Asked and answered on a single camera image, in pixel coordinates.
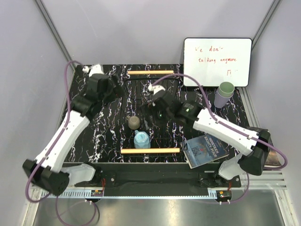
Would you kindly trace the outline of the light blue faceted cup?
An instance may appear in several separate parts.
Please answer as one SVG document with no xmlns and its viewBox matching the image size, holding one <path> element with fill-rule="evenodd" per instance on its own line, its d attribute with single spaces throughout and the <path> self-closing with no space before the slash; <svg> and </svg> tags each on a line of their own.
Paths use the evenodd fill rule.
<svg viewBox="0 0 301 226">
<path fill-rule="evenodd" d="M 136 149 L 149 149 L 151 147 L 149 135 L 144 131 L 135 130 L 134 145 Z"/>
</svg>

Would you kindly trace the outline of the lavender plastic cup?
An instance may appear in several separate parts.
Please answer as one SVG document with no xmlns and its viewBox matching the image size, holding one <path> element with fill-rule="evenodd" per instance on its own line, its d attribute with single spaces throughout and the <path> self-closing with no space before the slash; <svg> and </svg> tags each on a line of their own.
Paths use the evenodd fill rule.
<svg viewBox="0 0 301 226">
<path fill-rule="evenodd" d="M 223 97 L 219 91 L 217 91 L 214 98 L 214 106 L 216 108 L 223 108 L 232 97 L 233 94 L 230 97 Z"/>
</svg>

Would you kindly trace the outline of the sage green plastic cup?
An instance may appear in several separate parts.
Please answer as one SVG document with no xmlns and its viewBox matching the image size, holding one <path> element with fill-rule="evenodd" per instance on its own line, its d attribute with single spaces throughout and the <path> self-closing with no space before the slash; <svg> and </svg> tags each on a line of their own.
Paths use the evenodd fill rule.
<svg viewBox="0 0 301 226">
<path fill-rule="evenodd" d="M 222 97 L 231 97 L 235 90 L 235 86 L 231 82 L 222 82 L 218 87 L 218 93 Z"/>
</svg>

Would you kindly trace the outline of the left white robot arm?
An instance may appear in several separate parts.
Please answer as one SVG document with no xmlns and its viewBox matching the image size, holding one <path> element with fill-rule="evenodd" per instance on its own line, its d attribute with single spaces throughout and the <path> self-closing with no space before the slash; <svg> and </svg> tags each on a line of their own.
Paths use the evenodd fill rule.
<svg viewBox="0 0 301 226">
<path fill-rule="evenodd" d="M 68 186 L 87 182 L 100 184 L 101 168 L 83 163 L 63 167 L 64 160 L 82 131 L 107 104 L 124 95 L 116 75 L 103 73 L 89 76 L 87 86 L 72 100 L 68 113 L 59 130 L 46 148 L 34 159 L 25 160 L 23 170 L 29 182 L 55 196 L 61 195 Z"/>
</svg>

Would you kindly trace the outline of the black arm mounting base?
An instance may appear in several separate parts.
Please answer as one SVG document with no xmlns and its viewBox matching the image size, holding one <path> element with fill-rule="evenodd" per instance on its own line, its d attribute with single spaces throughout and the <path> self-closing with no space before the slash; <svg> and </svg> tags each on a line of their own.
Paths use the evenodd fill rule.
<svg viewBox="0 0 301 226">
<path fill-rule="evenodd" d="M 130 189 L 138 186 L 154 189 L 184 187 L 240 188 L 238 176 L 231 181 L 218 178 L 218 163 L 191 169 L 186 163 L 93 163 L 99 167 L 105 188 Z"/>
</svg>

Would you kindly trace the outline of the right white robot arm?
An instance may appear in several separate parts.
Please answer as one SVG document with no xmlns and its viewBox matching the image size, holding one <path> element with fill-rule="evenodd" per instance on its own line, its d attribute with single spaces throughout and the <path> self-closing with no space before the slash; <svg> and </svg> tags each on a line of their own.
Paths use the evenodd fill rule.
<svg viewBox="0 0 301 226">
<path fill-rule="evenodd" d="M 269 154 L 270 133 L 267 130 L 242 128 L 220 116 L 211 115 L 208 108 L 195 100 L 181 102 L 164 88 L 152 91 L 150 101 L 143 107 L 147 120 L 157 126 L 174 121 L 212 135 L 239 151 L 237 156 L 220 164 L 213 176 L 216 185 L 225 186 L 242 173 L 262 174 Z"/>
</svg>

